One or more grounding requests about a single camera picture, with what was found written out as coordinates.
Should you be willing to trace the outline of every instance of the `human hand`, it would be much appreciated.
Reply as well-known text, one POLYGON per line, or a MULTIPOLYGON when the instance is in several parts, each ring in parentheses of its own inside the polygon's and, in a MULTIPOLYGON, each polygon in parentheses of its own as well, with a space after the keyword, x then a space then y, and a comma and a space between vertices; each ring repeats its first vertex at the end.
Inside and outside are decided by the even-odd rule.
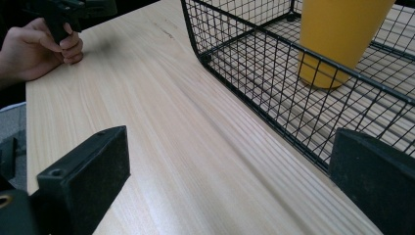
POLYGON ((25 27, 12 27, 0 52, 0 89, 37 79, 63 63, 81 61, 82 39, 68 23, 64 29, 69 36, 58 45, 43 19, 36 19, 25 27))

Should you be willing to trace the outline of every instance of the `yellow cup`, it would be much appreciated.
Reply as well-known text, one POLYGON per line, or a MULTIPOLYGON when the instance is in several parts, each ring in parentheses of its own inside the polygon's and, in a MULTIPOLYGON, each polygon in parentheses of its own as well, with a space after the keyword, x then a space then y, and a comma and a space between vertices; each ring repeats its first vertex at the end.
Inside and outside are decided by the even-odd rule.
MULTIPOLYGON (((393 3, 394 0, 303 0, 300 45, 354 69, 393 3)), ((348 80, 347 74, 336 72, 314 57, 300 53, 299 60, 300 78, 308 84, 335 88, 348 80)))

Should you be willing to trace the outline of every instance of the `gray surface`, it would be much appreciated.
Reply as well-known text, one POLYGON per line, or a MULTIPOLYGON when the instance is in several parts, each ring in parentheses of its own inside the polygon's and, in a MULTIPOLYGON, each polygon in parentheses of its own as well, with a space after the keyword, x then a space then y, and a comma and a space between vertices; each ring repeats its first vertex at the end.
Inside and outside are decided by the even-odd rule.
POLYGON ((0 111, 0 143, 11 138, 17 140, 15 177, 10 183, 26 190, 26 108, 21 104, 10 110, 0 111))

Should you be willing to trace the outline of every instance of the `wooden table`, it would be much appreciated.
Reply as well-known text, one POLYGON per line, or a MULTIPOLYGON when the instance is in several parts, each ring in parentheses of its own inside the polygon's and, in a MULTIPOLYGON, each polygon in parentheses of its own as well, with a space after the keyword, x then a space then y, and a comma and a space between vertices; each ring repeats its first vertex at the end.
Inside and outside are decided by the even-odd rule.
POLYGON ((200 65, 178 0, 81 37, 81 63, 27 85, 29 192, 83 140, 126 125, 132 175, 96 234, 380 233, 200 65))

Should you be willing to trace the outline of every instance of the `black wire basket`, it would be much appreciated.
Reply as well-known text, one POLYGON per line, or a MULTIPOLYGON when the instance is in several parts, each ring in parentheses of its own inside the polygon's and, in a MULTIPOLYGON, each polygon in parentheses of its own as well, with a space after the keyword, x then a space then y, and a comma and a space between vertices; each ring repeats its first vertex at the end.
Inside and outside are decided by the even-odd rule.
POLYGON ((181 2, 203 66, 323 172, 339 127, 415 157, 412 7, 393 5, 350 70, 300 46, 301 0, 181 2), (347 73, 349 80, 337 89, 305 84, 299 54, 347 73))

